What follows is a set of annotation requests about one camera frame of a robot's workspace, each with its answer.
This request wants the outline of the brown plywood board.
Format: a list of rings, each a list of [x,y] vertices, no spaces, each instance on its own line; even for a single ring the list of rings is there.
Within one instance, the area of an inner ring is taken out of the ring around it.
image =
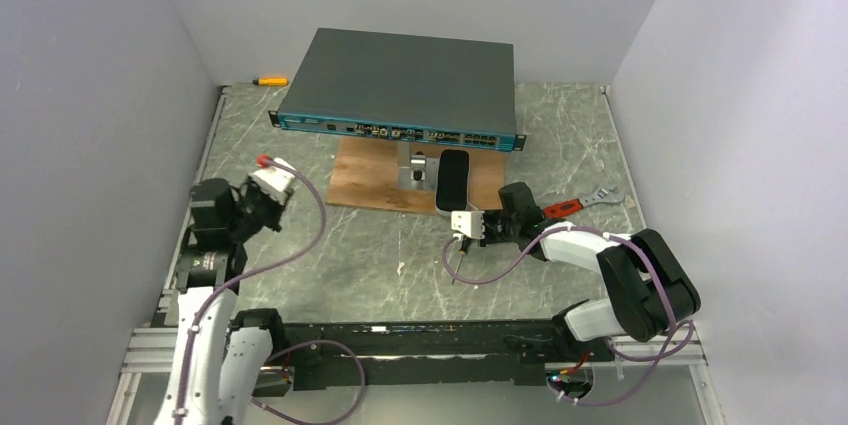
[[[435,192],[401,190],[396,186],[399,142],[344,137],[341,139],[326,192],[329,205],[436,215]],[[442,145],[411,144],[439,159]],[[508,155],[470,149],[469,203],[481,209],[500,207],[498,190],[505,185]]]

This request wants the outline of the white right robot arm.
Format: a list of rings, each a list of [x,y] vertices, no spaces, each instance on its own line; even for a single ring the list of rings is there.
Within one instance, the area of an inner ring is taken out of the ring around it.
[[[581,229],[568,216],[591,205],[620,201],[614,188],[539,206],[529,186],[502,187],[501,207],[482,214],[485,245],[514,243],[541,261],[576,265],[598,274],[606,295],[560,312],[554,319],[574,343],[616,336],[646,342],[701,308],[701,298],[662,235],[653,229],[605,234]]]

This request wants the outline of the black umbrella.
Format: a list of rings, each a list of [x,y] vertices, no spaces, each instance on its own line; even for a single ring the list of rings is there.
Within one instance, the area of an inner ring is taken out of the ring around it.
[[[470,155],[463,150],[446,149],[439,157],[435,209],[445,216],[468,208]]]

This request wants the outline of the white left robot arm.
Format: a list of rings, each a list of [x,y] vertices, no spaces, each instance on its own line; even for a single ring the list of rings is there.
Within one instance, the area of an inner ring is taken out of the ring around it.
[[[191,224],[177,261],[177,341],[157,424],[240,424],[261,369],[286,344],[278,312],[235,309],[245,242],[277,231],[291,196],[288,177],[222,178],[191,190]]]

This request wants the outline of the teal network switch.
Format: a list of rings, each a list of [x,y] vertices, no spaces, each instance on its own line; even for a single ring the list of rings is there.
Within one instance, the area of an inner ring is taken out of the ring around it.
[[[281,130],[520,151],[508,43],[318,29],[280,105]]]

